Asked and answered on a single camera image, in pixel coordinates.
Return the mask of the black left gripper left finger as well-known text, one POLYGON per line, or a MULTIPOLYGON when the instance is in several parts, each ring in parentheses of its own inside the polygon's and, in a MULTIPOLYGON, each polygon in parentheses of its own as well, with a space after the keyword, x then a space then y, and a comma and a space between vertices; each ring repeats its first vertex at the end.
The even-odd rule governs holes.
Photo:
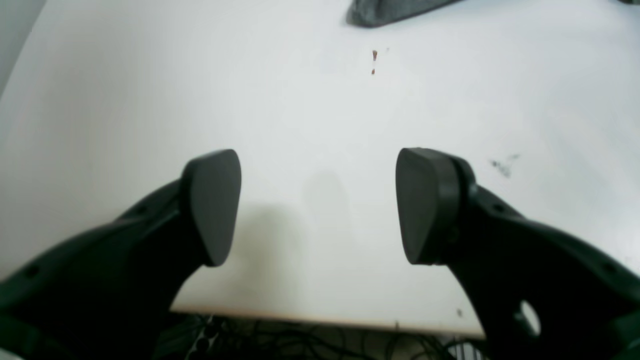
POLYGON ((242 191, 235 150, 190 160, 177 180, 1 282, 1 353, 21 360, 150 360, 179 290, 219 267, 242 191))

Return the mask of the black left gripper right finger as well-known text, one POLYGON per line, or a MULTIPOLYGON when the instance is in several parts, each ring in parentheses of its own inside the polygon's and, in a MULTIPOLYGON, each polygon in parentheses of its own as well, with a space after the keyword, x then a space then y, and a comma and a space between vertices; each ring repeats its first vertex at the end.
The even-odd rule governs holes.
POLYGON ((466 160, 403 148, 398 221, 410 264, 445 265, 492 360, 637 360, 638 276, 582 239, 527 219, 466 160))

